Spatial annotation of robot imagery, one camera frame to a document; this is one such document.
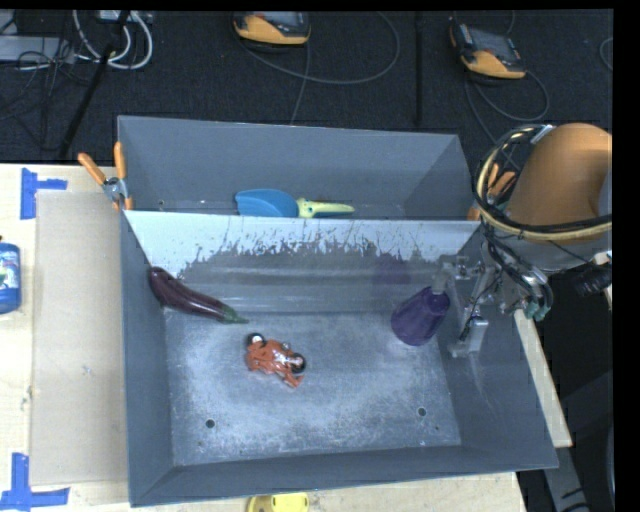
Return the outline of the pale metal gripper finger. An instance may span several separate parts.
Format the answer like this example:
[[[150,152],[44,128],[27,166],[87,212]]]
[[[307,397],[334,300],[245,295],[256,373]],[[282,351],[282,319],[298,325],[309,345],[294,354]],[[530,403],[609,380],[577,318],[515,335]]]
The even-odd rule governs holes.
[[[460,255],[441,256],[434,274],[431,290],[434,294],[443,294],[450,281],[467,280],[471,277],[469,258]]]
[[[480,316],[467,319],[458,338],[449,344],[448,351],[452,357],[468,357],[479,353],[489,328],[489,321]]]

